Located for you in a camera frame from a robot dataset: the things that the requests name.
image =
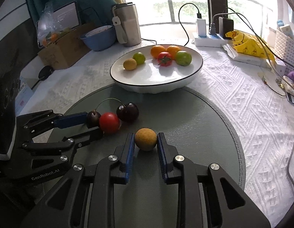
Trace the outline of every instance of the oval plate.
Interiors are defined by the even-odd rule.
[[[178,45],[182,50],[191,54],[191,64],[183,67],[173,61],[172,65],[162,67],[158,65],[157,59],[154,59],[150,54],[153,46],[149,45],[130,51],[114,62],[110,69],[110,75],[117,85],[126,90],[138,93],[169,92],[189,84],[203,65],[203,59],[198,52],[191,48]],[[123,67],[124,61],[132,58],[137,52],[145,55],[145,63],[137,66],[135,70],[125,70]]]

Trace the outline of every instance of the white woven basket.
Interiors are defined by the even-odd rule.
[[[285,60],[286,62],[294,66],[294,40],[286,36],[284,33],[277,30],[276,44],[274,47],[275,54]],[[289,72],[294,71],[294,68],[288,64],[285,64],[285,73],[287,75]]]

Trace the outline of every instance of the yellow packaging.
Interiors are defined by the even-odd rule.
[[[267,59],[265,51],[256,36],[242,31],[228,32],[226,36],[233,39],[233,47],[238,53]],[[274,60],[273,54],[268,49],[266,49],[266,51],[269,55],[269,59]]]

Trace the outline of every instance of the black power adapter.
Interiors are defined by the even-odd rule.
[[[226,37],[227,32],[233,31],[233,20],[225,17],[219,17],[219,34],[224,39],[231,39]]]

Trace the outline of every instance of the white tablecloth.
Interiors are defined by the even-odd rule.
[[[160,40],[158,44],[183,45],[185,39]],[[55,71],[35,91],[21,114],[53,109],[64,113],[82,97],[113,83],[109,71],[114,61],[135,48],[115,44],[101,52],[89,52],[72,67]],[[231,60],[221,48],[196,48],[204,65],[188,87],[202,93],[225,113],[241,140],[246,160],[245,192],[274,227],[290,208],[294,193],[286,166],[294,143],[294,107],[265,86],[283,93],[268,69]],[[50,131],[35,142],[46,142]]]

